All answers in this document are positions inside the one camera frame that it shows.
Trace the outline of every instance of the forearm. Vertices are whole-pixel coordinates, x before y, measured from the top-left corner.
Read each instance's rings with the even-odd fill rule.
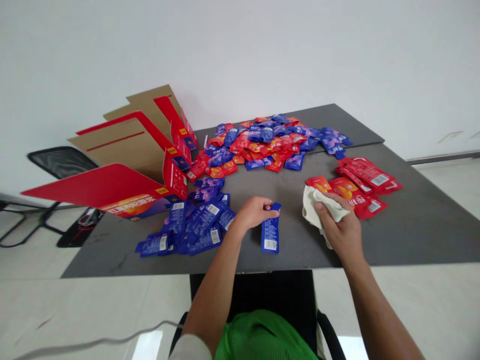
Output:
[[[424,359],[362,258],[344,266],[369,359]]]
[[[235,271],[245,231],[232,224],[213,259],[186,318],[182,335],[194,334],[215,357],[232,303]]]

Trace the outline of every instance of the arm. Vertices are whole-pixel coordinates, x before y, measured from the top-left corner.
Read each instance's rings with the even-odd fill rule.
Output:
[[[424,359],[409,332],[385,298],[362,250],[362,226],[349,202],[325,194],[350,210],[335,223],[322,203],[316,204],[330,245],[340,257],[355,304],[361,336],[369,359]]]
[[[228,228],[191,304],[182,335],[193,334],[202,339],[212,358],[229,315],[242,239],[248,229],[280,215],[278,211],[270,211],[271,204],[270,199],[254,196],[243,205]]]

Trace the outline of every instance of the right hand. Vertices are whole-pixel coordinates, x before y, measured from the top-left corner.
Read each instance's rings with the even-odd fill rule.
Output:
[[[343,266],[364,260],[364,252],[362,250],[362,225],[349,202],[334,193],[326,192],[323,195],[335,200],[342,208],[350,211],[350,213],[344,216],[339,222],[335,222],[332,215],[330,215],[330,211],[323,203],[317,202],[315,204],[316,212],[320,217],[331,247],[337,253]]]

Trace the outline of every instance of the cardboard box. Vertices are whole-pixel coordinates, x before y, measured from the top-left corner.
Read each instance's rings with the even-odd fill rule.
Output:
[[[155,102],[156,97],[164,97],[165,94],[170,94],[166,96],[168,98],[167,102],[161,100],[159,103],[164,106],[165,111],[167,111],[169,117],[168,119],[159,106]],[[114,121],[119,118],[123,118],[135,111],[142,111],[148,119],[165,135],[168,143],[165,144],[166,148],[174,147],[178,152],[178,155],[174,158],[181,170],[185,171],[192,167],[192,155],[190,153],[191,149],[196,149],[197,138],[193,132],[190,124],[187,123],[187,127],[190,133],[184,127],[184,124],[180,117],[177,115],[173,103],[170,99],[173,99],[180,112],[183,112],[178,105],[178,102],[173,95],[172,89],[169,85],[157,87],[152,90],[144,91],[135,95],[128,96],[127,99],[130,101],[129,105],[123,106],[119,109],[113,110],[103,115],[105,120]]]
[[[137,221],[170,209],[187,198],[187,179],[168,154],[163,161],[163,182],[119,163],[23,191],[22,195],[97,208]]]
[[[120,163],[157,181],[164,180],[163,162],[168,153],[179,168],[187,164],[166,136],[141,112],[78,131],[68,139],[100,165]]]

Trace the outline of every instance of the pile of snack packets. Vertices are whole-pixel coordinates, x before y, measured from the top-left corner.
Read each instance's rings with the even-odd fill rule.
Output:
[[[403,189],[395,177],[380,170],[365,157],[345,157],[338,164],[340,166],[335,171],[341,177],[328,182],[324,176],[317,176],[308,179],[306,184],[348,200],[360,220],[371,219],[388,207],[379,196]]]
[[[196,255],[222,244],[236,213],[230,209],[230,194],[221,192],[225,179],[204,177],[186,201],[173,203],[158,233],[136,246],[140,257],[173,253]]]
[[[284,114],[257,117],[244,121],[239,127],[220,124],[214,138],[200,151],[187,178],[195,181],[202,174],[214,179],[224,178],[245,164],[248,171],[265,168],[279,172],[282,168],[300,171],[305,153],[318,143],[337,159],[345,157],[343,145],[353,145],[344,134],[324,127],[305,126],[295,117]]]

